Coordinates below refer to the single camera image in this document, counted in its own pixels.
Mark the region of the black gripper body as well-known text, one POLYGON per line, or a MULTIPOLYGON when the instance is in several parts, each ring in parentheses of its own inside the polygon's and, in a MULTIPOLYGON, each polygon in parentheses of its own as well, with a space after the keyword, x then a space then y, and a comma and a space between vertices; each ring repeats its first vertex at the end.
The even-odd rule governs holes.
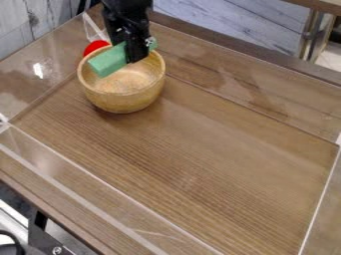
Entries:
POLYGON ((150 31, 150 18, 146 11, 134 11, 128 14, 119 14, 110 9, 103 10, 103 19, 107 28, 122 28, 126 31, 150 31))

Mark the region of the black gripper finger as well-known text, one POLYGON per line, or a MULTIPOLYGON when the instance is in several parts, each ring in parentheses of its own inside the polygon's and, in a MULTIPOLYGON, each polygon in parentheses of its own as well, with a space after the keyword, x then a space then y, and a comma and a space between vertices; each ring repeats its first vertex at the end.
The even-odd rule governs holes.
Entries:
POLYGON ((111 39, 111 43, 114 46, 119 45, 124 42, 124 30, 122 28, 119 29, 110 29, 108 30, 108 36, 111 39))
POLYGON ((126 54, 130 63, 138 62, 148 55, 147 39, 150 35, 148 31, 126 31, 126 54))

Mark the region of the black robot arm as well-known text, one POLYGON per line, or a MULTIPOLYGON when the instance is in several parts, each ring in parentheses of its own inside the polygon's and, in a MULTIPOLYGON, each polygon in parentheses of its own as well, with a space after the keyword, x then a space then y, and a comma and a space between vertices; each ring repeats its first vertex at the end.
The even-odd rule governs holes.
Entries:
POLYGON ((103 19, 114 45, 124 43, 127 62, 135 63, 150 53, 150 16, 154 0, 100 0, 103 19))

